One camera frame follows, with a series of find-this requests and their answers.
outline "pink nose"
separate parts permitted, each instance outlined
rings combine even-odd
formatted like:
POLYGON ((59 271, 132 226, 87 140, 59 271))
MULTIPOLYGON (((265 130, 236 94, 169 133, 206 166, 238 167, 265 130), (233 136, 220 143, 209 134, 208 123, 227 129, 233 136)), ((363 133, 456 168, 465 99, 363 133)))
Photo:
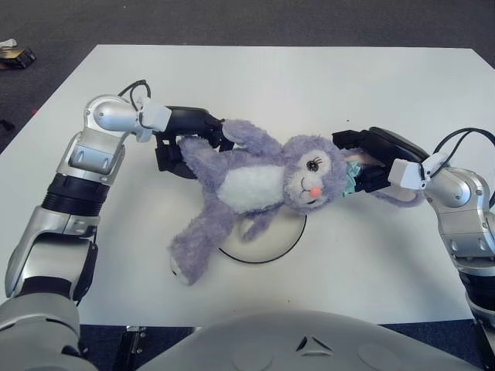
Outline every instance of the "pink nose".
POLYGON ((313 198, 320 197, 322 195, 322 189, 320 187, 312 187, 309 195, 313 198))

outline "white belly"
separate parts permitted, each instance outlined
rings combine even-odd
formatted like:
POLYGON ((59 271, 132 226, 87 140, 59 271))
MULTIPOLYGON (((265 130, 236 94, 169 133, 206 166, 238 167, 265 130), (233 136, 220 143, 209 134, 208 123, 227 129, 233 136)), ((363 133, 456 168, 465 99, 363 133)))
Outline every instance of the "white belly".
POLYGON ((218 189, 218 198, 237 213, 263 209, 283 201, 284 167, 236 168, 218 189))

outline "white plate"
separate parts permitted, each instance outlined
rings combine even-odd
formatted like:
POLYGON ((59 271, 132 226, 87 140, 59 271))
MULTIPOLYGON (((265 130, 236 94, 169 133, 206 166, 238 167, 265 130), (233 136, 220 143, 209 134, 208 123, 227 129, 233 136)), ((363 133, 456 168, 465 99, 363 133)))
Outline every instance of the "white plate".
POLYGON ((306 216, 282 207, 270 227, 252 241, 244 242, 241 235, 252 221, 240 216, 232 233, 220 249, 232 259, 248 264, 262 264, 286 255, 298 243, 306 225, 306 216))

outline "teal bow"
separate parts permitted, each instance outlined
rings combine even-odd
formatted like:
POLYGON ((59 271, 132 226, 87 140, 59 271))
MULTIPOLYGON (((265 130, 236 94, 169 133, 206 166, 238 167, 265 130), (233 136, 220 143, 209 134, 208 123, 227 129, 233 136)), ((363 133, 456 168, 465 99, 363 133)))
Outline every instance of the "teal bow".
POLYGON ((347 185, 343 190, 342 197, 347 196, 350 193, 354 193, 356 191, 356 175, 361 171, 361 167, 359 166, 359 162, 357 161, 348 161, 347 162, 347 185))

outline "tabletop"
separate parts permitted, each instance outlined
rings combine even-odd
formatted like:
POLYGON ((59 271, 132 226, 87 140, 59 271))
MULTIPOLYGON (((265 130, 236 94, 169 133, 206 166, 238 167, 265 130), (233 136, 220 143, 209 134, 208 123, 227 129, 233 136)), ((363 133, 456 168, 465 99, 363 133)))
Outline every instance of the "tabletop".
MULTIPOLYGON (((458 128, 495 129, 495 73, 470 49, 99 45, 0 156, 1 276, 82 128, 85 104, 143 78, 153 100, 250 120, 281 143, 378 126, 431 152, 458 128)), ((213 254, 195 285, 181 285, 167 246, 201 210, 201 189, 159 172, 154 147, 126 141, 101 212, 82 323, 196 326, 286 308, 375 323, 470 317, 429 205, 399 209, 364 193, 308 216, 283 258, 250 265, 213 254)), ((479 173, 493 189, 493 153, 471 135, 452 164, 479 173)))

